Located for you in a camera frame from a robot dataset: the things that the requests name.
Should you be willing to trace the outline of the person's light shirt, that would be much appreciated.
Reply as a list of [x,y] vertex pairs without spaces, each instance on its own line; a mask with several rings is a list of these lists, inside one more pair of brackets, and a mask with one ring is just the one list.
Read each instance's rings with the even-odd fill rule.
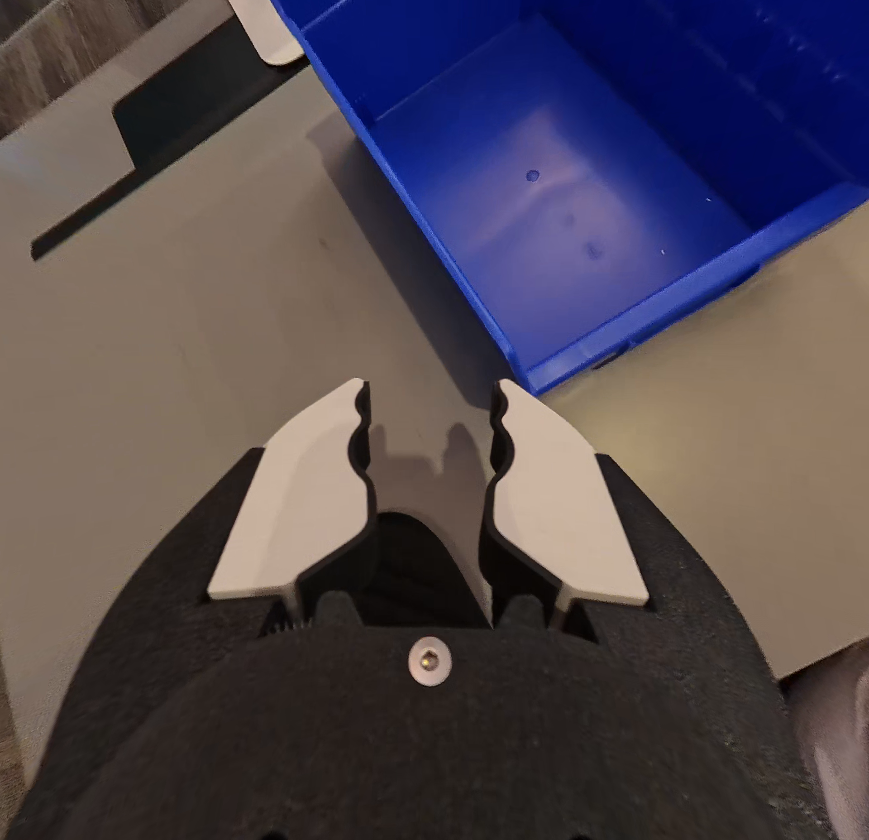
[[838,838],[868,837],[868,642],[799,672],[788,688],[800,756]]

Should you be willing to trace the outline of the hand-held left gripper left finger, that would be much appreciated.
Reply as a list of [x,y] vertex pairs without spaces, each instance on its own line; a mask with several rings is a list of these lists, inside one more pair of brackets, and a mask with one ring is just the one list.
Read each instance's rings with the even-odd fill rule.
[[370,386],[351,378],[290,418],[265,444],[207,587],[209,599],[278,596],[315,603],[330,563],[340,590],[365,579],[376,518],[367,475]]

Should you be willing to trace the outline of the white stand base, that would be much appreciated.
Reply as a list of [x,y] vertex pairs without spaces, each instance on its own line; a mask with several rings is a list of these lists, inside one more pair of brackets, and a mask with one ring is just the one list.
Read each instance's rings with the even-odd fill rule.
[[290,33],[271,0],[227,0],[259,58],[280,67],[303,58],[303,50]]

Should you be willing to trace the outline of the blue plastic bin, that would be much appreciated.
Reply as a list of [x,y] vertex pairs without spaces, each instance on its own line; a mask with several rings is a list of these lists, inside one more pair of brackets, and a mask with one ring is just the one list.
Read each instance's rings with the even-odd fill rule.
[[516,380],[867,201],[868,0],[270,0]]

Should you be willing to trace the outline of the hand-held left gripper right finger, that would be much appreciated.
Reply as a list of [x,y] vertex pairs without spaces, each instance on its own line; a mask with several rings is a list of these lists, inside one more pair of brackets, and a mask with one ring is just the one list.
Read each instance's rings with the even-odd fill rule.
[[479,566],[494,608],[578,600],[643,607],[649,591],[592,445],[515,382],[494,385]]

